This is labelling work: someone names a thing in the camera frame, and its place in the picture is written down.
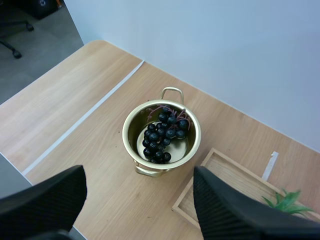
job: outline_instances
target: brass pot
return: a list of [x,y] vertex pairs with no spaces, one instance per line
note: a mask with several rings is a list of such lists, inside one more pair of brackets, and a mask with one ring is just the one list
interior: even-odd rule
[[[164,95],[167,90],[177,91],[181,96],[181,103],[170,100],[164,100]],[[144,131],[148,124],[157,123],[158,115],[162,109],[157,110],[152,114],[152,118],[148,120],[150,113],[149,108],[155,109],[157,105],[169,105],[173,110],[181,112],[185,109],[185,113],[191,119],[191,126],[187,133],[187,137],[183,140],[173,140],[165,149],[171,154],[171,160],[166,164],[157,164],[147,161],[143,154],[144,146]],[[201,141],[201,129],[196,116],[184,106],[184,94],[175,87],[166,87],[162,90],[161,99],[152,100],[136,107],[126,118],[122,129],[122,140],[125,149],[133,158],[135,163],[135,171],[138,174],[147,175],[150,177],[159,177],[166,172],[175,169],[189,161],[199,148]]]

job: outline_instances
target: table surface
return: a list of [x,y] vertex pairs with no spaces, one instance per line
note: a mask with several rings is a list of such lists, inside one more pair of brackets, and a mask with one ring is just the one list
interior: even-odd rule
[[[0,106],[0,152],[21,171],[120,82],[140,59],[94,41]],[[139,175],[122,142],[127,115],[158,99],[165,87],[184,92],[199,120],[199,150],[185,165],[159,178]],[[177,93],[165,97],[179,101]],[[273,151],[268,181],[320,212],[320,154],[156,67],[143,63],[117,91],[72,131],[26,177],[39,183],[62,170],[84,166],[88,196],[75,226],[88,239],[201,239],[172,206],[211,148],[262,176]]]

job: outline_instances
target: chair leg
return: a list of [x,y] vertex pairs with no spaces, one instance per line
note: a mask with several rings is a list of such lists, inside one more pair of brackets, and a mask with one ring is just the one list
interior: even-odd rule
[[15,25],[28,24],[28,21],[8,21],[8,22],[0,22],[0,27],[10,27]]
[[12,45],[10,45],[8,42],[3,41],[0,39],[0,44],[5,46],[6,48],[10,49],[12,51],[12,55],[16,58],[19,59],[22,57],[21,53],[17,51]]
[[10,27],[10,26],[16,26],[16,25],[22,25],[24,24],[26,29],[31,32],[34,30],[34,26],[30,24],[28,21],[8,21],[8,22],[0,22],[0,27]]

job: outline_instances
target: green plant leaf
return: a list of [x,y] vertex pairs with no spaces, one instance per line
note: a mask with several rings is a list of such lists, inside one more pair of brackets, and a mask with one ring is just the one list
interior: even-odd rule
[[290,207],[288,207],[285,210],[285,212],[288,213],[288,214],[301,214],[301,215],[304,215],[301,212],[314,212],[314,210],[311,209],[310,207],[307,207],[307,206],[293,204]]
[[275,205],[274,208],[285,212],[286,208],[294,204],[296,200],[299,198],[299,196],[300,190],[296,192],[288,192],[284,196],[283,200],[279,204]]
[[277,192],[275,193],[275,198],[276,198],[276,205],[278,205],[284,199],[284,197]]
[[275,207],[275,205],[268,198],[265,198],[264,196],[262,196],[262,197],[266,201],[266,203],[269,205],[270,208],[274,208]]

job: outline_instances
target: pot handle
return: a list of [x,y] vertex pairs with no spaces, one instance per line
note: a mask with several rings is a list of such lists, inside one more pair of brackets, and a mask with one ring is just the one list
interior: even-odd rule
[[151,171],[151,170],[147,170],[147,169],[144,169],[144,168],[136,165],[135,166],[135,171],[138,174],[141,174],[141,175],[146,175],[146,176],[149,176],[149,177],[157,178],[157,177],[160,177],[163,174],[167,173],[168,171],[170,171],[170,169],[159,170],[159,171]]
[[164,99],[165,92],[166,92],[167,90],[176,91],[176,92],[180,93],[181,104],[184,105],[184,93],[183,93],[179,88],[176,88],[176,87],[172,87],[172,86],[165,87],[165,88],[162,90],[161,99]]

